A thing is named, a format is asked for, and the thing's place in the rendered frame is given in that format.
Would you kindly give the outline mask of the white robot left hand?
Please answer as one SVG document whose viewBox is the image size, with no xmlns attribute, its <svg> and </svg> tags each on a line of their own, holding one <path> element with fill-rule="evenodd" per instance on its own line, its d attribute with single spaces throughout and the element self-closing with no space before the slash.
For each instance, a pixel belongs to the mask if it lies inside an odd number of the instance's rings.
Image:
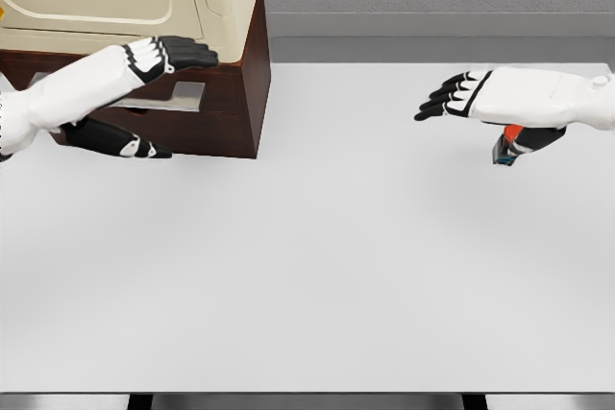
<svg viewBox="0 0 615 410">
<path fill-rule="evenodd" d="M 216 52 L 182 36 L 153 36 L 111 45 L 43 78 L 28 89 L 29 127 L 59 130 L 68 145 L 113 157 L 171 158 L 172 152 L 89 115 L 165 74 L 213 68 Z"/>
</svg>

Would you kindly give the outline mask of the red and grey switch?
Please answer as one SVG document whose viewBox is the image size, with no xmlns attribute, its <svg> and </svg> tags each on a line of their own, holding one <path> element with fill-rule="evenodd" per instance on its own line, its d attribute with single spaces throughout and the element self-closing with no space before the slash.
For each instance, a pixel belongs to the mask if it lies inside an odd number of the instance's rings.
<svg viewBox="0 0 615 410">
<path fill-rule="evenodd" d="M 514 144 L 522 129 L 523 127 L 519 125 L 504 127 L 492 150 L 492 162 L 494 164 L 512 166 L 516 158 L 524 153 L 520 146 Z"/>
</svg>

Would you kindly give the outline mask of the dark brown wooden cabinet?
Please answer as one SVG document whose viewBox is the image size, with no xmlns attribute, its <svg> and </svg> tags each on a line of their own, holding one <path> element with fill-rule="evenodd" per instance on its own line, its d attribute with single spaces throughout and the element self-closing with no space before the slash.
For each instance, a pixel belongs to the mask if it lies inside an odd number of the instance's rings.
<svg viewBox="0 0 615 410">
<path fill-rule="evenodd" d="M 213 68 L 233 68 L 236 90 L 236 111 L 196 111 L 195 114 L 180 113 L 176 110 L 147 110 L 131 115 L 115 104 L 97 109 L 89 116 L 116 127 L 137 134 L 174 153 L 200 156 L 222 156 L 254 158 L 258 154 L 262 125 L 268 93 L 271 84 L 270 54 L 267 38 L 265 6 L 263 13 L 252 23 L 247 37 L 244 54 L 240 60 L 222 63 Z M 76 55 L 66 53 L 45 53 L 0 49 L 0 54 L 44 54 Z M 4 73 L 0 72 L 0 94 L 5 91 L 20 91 L 31 88 L 50 74 L 35 74 L 30 86 L 15 88 Z M 58 144 L 67 144 L 59 130 L 49 133 Z"/>
</svg>

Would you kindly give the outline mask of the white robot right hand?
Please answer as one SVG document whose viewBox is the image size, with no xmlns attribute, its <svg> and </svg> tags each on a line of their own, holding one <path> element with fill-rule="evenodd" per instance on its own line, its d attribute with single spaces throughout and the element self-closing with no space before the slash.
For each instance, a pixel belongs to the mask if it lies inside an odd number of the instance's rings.
<svg viewBox="0 0 615 410">
<path fill-rule="evenodd" d="M 524 154 L 556 142 L 573 122 L 575 92 L 587 84 L 581 76 L 532 68 L 502 66 L 465 71 L 444 81 L 419 106 L 416 121 L 452 115 L 482 123 L 519 125 L 515 139 Z"/>
</svg>

